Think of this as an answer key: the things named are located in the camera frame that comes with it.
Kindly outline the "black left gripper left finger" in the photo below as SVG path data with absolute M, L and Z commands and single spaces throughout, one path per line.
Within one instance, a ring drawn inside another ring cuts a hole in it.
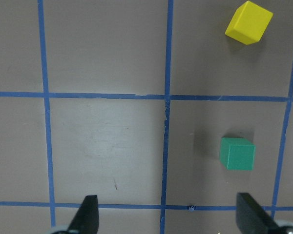
M 70 225 L 69 234 L 96 234 L 99 229 L 99 209 L 97 195 L 87 195 Z

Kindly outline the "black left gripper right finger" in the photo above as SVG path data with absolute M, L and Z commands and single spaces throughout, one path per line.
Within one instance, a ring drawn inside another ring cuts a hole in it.
M 249 193 L 236 195 L 236 225 L 242 234 L 278 234 L 280 227 Z

